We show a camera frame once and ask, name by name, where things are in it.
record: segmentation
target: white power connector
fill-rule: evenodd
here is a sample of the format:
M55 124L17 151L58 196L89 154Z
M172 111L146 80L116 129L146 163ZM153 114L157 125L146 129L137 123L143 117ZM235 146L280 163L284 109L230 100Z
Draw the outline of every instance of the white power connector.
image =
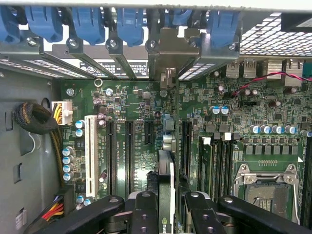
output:
M52 109L54 105L61 104L60 117L58 125L72 125L73 123L73 103L71 101L52 101Z

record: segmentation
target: motherboard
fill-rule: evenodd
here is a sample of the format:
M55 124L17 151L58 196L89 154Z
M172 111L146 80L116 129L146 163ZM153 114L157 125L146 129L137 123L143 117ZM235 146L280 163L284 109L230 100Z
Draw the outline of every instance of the motherboard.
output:
M73 105L73 125L63 127L73 151L65 182L89 200L147 190L170 136L176 175L190 190L213 201L232 194L298 223L312 87L265 79L239 89L250 80L220 70L168 90L155 81L62 81L62 99Z

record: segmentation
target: capacitor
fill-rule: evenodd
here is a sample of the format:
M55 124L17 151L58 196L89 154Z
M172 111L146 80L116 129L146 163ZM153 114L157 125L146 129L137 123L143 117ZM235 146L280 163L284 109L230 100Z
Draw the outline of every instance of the capacitor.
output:
M211 113L213 113L213 114L215 114L215 115L217 115L217 114L220 113L220 108L219 108L218 106L211 106L211 107L209 108L209 110L211 111Z
M101 104L102 104L102 99L100 98L93 99L93 105L100 106Z
M250 91L250 89L245 89L245 90L241 90L239 92L239 94L242 95L242 96L250 96L251 91Z
M297 93L297 89L294 87L289 87L287 89L284 89L283 94L289 95L289 94L295 94Z
M76 137L83 137L84 130L83 129L77 129L76 130Z
M98 125L99 125L100 127L106 127L106 121L101 119L101 120L98 122Z
M81 210L84 207L83 203L80 203L76 206L76 211Z
M304 137L312 137L312 132L307 130L301 130L300 134Z
M75 123L75 127L77 129L80 129L80 128L84 128L84 120L78 120L76 123Z
M69 181L69 180L71 180L73 177L74 177L74 173L73 173L73 172L68 172L68 173L65 173L65 174L63 175L63 179L64 179L65 181Z
M93 202L93 198L91 196L87 197L84 201L83 201L83 204L85 206L88 206L90 205L91 203Z
M220 84L220 85L218 85L218 87L215 87L214 90L216 92L223 92L224 91L224 86Z
M269 134L270 133L270 127L267 125L262 125L260 127L260 131L261 131L261 133Z
M249 131L253 134L259 133L259 126L256 125L250 125L249 126Z
M106 178L107 178L107 170L104 170L102 174L99 176L98 181L100 183L103 183L106 180Z
M98 120L100 120L100 119L106 120L106 118L107 118L107 116L106 116L105 114L98 113L98 115L97 115L97 119L98 119Z
M77 196L78 203L83 203L85 199L86 199L86 194L78 194Z
M229 113L229 108L227 106L220 107L221 114L227 115Z
M62 154L64 156L69 156L74 154L74 149L71 146L67 146L65 149L62 150Z
M65 173L69 173L70 171L73 170L73 168L74 168L73 163L69 163L69 164L63 166L63 171Z
M296 133L296 128L294 126L287 125L284 130L285 130L285 133L288 133L288 134Z
M274 125L274 126L272 127L272 132L273 132L273 133L277 133L277 134L281 134L281 133L282 133L282 127L281 127L281 126Z
M258 90L256 90L256 89L252 90L252 95L253 96L257 96L258 94L259 94Z
M279 107L282 103L280 101L270 101L269 107Z
M62 162L63 162L65 165L71 163L72 161L74 161L74 157L73 157L72 155L65 156L65 157L62 159Z

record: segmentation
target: wire bundle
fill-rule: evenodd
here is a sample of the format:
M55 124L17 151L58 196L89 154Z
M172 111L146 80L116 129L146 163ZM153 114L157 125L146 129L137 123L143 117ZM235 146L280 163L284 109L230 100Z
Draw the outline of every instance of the wire bundle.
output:
M46 221L49 221L53 216L64 214L64 204L63 203L55 203L51 209L45 213L42 218Z
M240 86L237 90L235 90L235 92L233 93L233 96L236 96L238 94L239 90L247 88L251 83L256 82L256 81L260 81L260 80L263 80L263 79L266 79L267 77L274 76L274 75L285 75L285 76L288 76L288 77L291 77L291 78L295 78L295 79L298 79L298 80L301 80L301 81L312 82L312 78L303 78L303 77L296 76L294 74L288 74L286 72L272 72L272 73L269 73L267 75L264 75L264 76L261 76L261 77L257 77L255 79L251 80L250 82Z
M55 104L52 110L53 118L58 124L62 124L62 104Z
M58 164L59 179L61 186L63 187L64 180L61 161L63 136L62 131L52 114L39 104L24 102L15 110L14 119L21 128L31 133L40 135L50 134Z

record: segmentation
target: black capacitor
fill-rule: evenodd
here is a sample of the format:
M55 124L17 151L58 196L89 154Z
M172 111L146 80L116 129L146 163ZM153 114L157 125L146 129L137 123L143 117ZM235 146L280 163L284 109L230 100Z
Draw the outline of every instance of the black capacitor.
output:
M297 93L297 89L294 87L288 87L287 89L284 89L283 93L285 95L295 94L295 93Z
M269 102L269 107L279 107L281 105L280 101L270 101Z

